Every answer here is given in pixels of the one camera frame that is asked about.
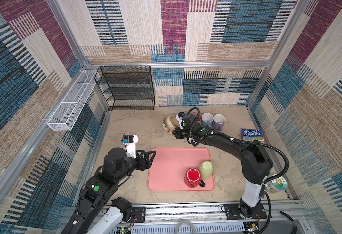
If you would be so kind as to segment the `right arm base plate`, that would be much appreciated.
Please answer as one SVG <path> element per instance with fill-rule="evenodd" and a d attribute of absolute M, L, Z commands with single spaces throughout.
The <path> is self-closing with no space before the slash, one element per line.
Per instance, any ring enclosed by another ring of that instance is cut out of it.
<path fill-rule="evenodd" d="M 223 205 L 223 212 L 227 220 L 267 219 L 268 215 L 263 204 L 260 202 L 254 208 L 241 203 L 229 203 Z"/>

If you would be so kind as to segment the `purple ceramic mug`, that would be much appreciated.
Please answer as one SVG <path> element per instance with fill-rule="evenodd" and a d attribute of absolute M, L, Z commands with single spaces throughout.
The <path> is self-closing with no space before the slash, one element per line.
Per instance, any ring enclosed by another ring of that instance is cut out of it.
<path fill-rule="evenodd" d="M 216 114 L 213 116 L 213 124 L 212 127 L 216 131 L 223 131 L 224 124 L 226 123 L 226 118 L 222 114 Z"/>

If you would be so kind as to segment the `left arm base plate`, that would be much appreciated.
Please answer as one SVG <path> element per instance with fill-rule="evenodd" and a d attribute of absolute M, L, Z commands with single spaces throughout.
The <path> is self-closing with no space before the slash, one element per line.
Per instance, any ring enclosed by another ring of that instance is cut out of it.
<path fill-rule="evenodd" d="M 145 206 L 135 206 L 127 210 L 123 215 L 122 222 L 125 224 L 144 223 L 146 216 Z"/>

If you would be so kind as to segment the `pink plastic tray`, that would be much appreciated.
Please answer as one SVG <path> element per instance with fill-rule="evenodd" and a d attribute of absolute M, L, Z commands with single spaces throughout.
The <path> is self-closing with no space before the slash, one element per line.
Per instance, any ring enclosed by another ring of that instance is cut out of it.
<path fill-rule="evenodd" d="M 214 176 L 205 180 L 205 187 L 188 187 L 185 174 L 189 168 L 198 168 L 211 161 L 207 148 L 165 148 L 156 147 L 155 158 L 149 170 L 148 188 L 152 191 L 212 191 L 215 188 Z"/>

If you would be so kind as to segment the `pink ghost mug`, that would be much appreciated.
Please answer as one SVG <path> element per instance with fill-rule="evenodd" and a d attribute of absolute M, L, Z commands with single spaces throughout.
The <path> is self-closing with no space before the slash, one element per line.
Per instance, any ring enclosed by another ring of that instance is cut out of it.
<path fill-rule="evenodd" d="M 192 113 L 195 117 L 197 117 L 197 122 L 201 123 L 201 115 L 198 115 L 196 112 Z"/>

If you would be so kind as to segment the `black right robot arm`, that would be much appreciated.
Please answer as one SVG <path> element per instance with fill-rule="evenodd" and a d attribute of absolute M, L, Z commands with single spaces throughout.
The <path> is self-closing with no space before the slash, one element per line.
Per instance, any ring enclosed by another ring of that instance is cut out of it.
<path fill-rule="evenodd" d="M 193 113 L 180 112 L 176 115 L 179 126 L 173 130 L 177 139 L 187 139 L 189 144 L 203 144 L 216 147 L 241 161 L 242 173 L 246 179 L 245 190 L 239 203 L 240 215 L 251 218 L 256 214 L 264 196 L 264 181 L 273 163 L 260 142 L 241 142 L 212 127 L 202 127 Z"/>

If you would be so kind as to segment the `blue ceramic mug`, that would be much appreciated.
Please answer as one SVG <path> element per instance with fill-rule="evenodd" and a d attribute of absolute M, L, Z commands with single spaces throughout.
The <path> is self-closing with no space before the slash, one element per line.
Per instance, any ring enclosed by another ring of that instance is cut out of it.
<path fill-rule="evenodd" d="M 202 127 L 212 127 L 214 116 L 210 113 L 204 113 L 201 116 L 201 126 Z"/>

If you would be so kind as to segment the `beige ceramic teapot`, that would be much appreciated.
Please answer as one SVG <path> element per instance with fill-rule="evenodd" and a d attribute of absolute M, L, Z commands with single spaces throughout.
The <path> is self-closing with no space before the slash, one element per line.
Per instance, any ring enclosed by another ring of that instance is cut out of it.
<path fill-rule="evenodd" d="M 163 129 L 172 137 L 175 137 L 173 131 L 180 126 L 179 121 L 175 115 L 170 115 L 164 118 L 162 122 Z"/>

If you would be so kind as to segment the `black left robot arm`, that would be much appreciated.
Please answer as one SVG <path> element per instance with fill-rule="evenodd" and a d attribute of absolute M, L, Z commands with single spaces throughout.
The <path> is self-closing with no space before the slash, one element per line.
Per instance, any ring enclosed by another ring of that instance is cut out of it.
<path fill-rule="evenodd" d="M 63 234 L 86 234 L 111 196 L 123 185 L 120 181 L 127 181 L 135 170 L 151 168 L 156 151 L 138 150 L 135 156 L 128 157 L 123 148 L 109 150 L 103 166 L 88 179 L 80 192 L 78 205 L 64 227 Z"/>

